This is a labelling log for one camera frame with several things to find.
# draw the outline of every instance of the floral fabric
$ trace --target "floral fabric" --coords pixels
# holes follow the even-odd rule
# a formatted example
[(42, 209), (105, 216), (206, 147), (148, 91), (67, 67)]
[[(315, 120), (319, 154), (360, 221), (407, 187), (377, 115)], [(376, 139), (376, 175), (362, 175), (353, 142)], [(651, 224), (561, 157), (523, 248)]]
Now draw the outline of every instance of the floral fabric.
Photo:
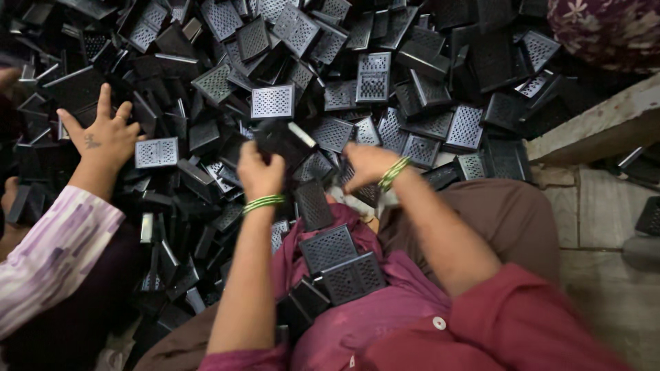
[(660, 72), (660, 1), (549, 0), (555, 39), (586, 62), (622, 72)]

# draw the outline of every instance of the tiled floor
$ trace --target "tiled floor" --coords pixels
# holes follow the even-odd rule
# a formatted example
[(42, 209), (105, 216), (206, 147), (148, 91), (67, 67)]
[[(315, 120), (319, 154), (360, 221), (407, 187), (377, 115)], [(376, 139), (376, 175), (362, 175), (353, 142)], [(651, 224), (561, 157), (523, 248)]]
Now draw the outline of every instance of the tiled floor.
[(586, 167), (576, 170), (575, 186), (543, 192), (560, 235), (564, 290), (594, 334), (635, 370), (660, 369), (660, 274), (635, 271), (620, 250), (657, 194)]

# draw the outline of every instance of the brown pants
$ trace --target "brown pants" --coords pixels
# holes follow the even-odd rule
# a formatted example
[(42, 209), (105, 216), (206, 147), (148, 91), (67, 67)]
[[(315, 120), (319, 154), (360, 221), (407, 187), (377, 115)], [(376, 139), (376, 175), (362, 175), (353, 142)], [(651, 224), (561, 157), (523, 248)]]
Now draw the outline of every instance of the brown pants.
[[(514, 262), (559, 284), (557, 230), (550, 203), (539, 190), (523, 182), (488, 179), (453, 184), (441, 194), (503, 262)], [(378, 239), (384, 254), (406, 251), (422, 272), (440, 286), (401, 208), (385, 210)], [(217, 304), (211, 306), (174, 330), (144, 355), (135, 370), (195, 370), (206, 352), (217, 309)]]

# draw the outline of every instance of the lavender striped sleeve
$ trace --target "lavender striped sleeve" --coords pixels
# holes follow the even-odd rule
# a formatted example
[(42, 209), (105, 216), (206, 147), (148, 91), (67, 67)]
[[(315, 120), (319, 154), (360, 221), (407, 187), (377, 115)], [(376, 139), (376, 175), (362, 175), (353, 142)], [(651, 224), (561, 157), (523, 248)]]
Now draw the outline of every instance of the lavender striped sleeve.
[(78, 289), (124, 214), (68, 185), (0, 263), (0, 340)]

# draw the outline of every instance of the green bangle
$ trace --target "green bangle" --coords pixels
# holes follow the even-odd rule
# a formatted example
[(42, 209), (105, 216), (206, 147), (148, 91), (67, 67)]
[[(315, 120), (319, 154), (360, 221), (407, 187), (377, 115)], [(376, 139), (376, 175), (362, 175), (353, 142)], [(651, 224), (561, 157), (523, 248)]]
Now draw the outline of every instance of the green bangle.
[(269, 206), (269, 205), (276, 205), (278, 203), (283, 203), (284, 202), (284, 196), (282, 195), (272, 195), (272, 196), (266, 196), (266, 197), (260, 197), (256, 200), (250, 201), (243, 207), (243, 215), (248, 214), (250, 211), (254, 209), (258, 209), (260, 207), (264, 206)]
[(405, 169), (406, 166), (408, 166), (410, 161), (410, 157), (401, 157), (397, 162), (394, 163), (394, 165), (390, 166), (390, 168), (385, 172), (385, 175), (383, 175), (383, 178), (378, 182), (378, 187), (380, 187), (380, 190), (383, 192), (389, 191), (389, 189), (392, 187), (392, 182), (394, 182), (394, 178), (396, 178), (399, 173)]

